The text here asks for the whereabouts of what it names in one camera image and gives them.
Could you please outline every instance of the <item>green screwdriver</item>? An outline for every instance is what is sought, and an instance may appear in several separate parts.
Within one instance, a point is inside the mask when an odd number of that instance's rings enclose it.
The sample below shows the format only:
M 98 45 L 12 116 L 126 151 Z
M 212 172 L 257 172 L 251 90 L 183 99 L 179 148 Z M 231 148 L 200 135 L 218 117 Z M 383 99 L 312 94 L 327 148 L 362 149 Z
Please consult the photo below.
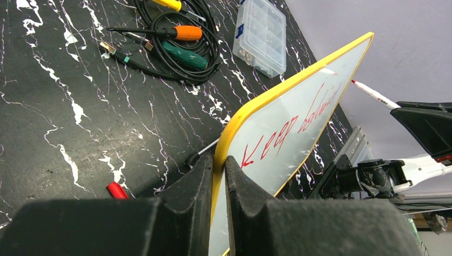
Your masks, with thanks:
M 187 67 L 196 70 L 205 70 L 207 68 L 207 60 L 199 54 L 173 46 L 167 42 L 163 42 L 162 46 L 174 60 L 184 64 Z

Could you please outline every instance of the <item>red handwriting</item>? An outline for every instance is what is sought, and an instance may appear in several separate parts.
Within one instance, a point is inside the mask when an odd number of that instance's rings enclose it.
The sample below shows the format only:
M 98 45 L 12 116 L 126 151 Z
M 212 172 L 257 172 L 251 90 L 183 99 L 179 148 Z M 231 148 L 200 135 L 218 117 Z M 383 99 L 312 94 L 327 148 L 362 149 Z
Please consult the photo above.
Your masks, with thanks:
M 321 116 L 323 114 L 325 109 L 333 102 L 333 99 L 336 97 L 336 95 L 337 95 L 337 93 L 338 93 L 338 91 L 339 91 L 339 89 L 341 87 L 341 86 L 339 86 L 339 88 L 333 93 L 333 95 L 331 97 L 325 99 L 330 89 L 327 89 L 325 91 L 325 93 L 322 93 L 323 97 L 319 96 L 321 94 L 320 92 L 321 92 L 322 88 L 324 87 L 324 85 L 325 84 L 322 84 L 320 86 L 319 90 L 317 91 L 317 94 L 314 97 L 314 100 L 312 101 L 311 106 L 309 107 L 309 110 L 308 110 L 308 112 L 307 112 L 307 114 L 306 114 L 306 116 L 304 118 L 304 121 L 303 121 L 303 123 L 302 123 L 302 125 L 301 125 L 301 127 L 300 127 L 300 129 L 298 130 L 297 133 L 304 132 L 309 127 L 309 125 L 315 119 L 317 119 L 317 117 L 319 117 L 319 116 Z M 260 160 L 264 159 L 266 157 L 266 155 L 268 154 L 268 152 L 272 150 L 272 148 L 276 148 L 276 147 L 279 146 L 278 147 L 278 151 L 276 152 L 276 156 L 278 156 L 279 151 L 281 150 L 281 147 L 283 146 L 283 144 L 284 144 L 284 142 L 286 140 L 286 137 L 288 136 L 289 132 L 291 131 L 291 129 L 293 128 L 293 126 L 297 122 L 298 117 L 299 117 L 299 115 L 292 117 L 289 121 L 287 121 L 282 126 L 281 129 L 276 130 L 268 138 L 268 140 L 265 143 L 264 148 L 262 150 Z M 261 144 L 263 139 L 264 139 L 264 135 L 261 136 L 259 142 L 257 143 L 257 145 L 254 147 L 253 151 L 249 155 L 247 155 L 248 154 L 248 152 L 247 152 L 248 151 L 248 144 L 246 145 L 245 151 L 243 153 L 243 159 L 242 159 L 242 162 L 241 162 L 241 167 L 242 168 L 254 163 L 254 160 L 252 160 L 253 156 L 254 156 L 254 153 L 256 152 L 257 148 L 259 147 L 259 145 Z

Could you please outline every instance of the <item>plastic box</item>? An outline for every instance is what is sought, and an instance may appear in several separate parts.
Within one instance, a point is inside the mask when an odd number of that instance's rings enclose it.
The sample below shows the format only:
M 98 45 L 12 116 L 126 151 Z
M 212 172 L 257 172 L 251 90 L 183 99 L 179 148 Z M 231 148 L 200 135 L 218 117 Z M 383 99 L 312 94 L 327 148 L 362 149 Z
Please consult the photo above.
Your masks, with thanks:
M 267 0 L 243 0 L 232 52 L 272 78 L 286 71 L 286 17 Z

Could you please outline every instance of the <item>yellow screwdriver handle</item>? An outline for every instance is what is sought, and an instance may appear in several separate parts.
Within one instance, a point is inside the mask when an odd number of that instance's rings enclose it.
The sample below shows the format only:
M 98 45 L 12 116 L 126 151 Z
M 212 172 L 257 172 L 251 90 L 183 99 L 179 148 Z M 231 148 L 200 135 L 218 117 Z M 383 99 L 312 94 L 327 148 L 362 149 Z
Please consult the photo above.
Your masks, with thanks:
M 169 7 L 174 11 L 178 12 L 182 9 L 182 2 L 176 0 L 153 0 L 157 4 Z

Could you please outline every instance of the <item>marble tabletop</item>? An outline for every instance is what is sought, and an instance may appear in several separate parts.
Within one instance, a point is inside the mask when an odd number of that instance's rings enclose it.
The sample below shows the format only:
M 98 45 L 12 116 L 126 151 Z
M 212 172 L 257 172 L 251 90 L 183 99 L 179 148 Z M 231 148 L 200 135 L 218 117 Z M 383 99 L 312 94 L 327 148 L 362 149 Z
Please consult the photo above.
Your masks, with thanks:
M 244 103 L 315 62 L 284 0 L 271 1 L 287 18 L 287 71 L 269 79 L 235 58 L 239 1 L 207 0 L 223 64 L 200 86 L 146 76 L 99 49 L 111 42 L 158 67 L 139 44 L 104 29 L 141 26 L 127 0 L 2 1 L 0 229 L 36 199 L 110 198 L 113 181 L 149 197 L 187 173 L 184 161 Z M 305 197 L 350 133 L 338 106 L 280 197 Z

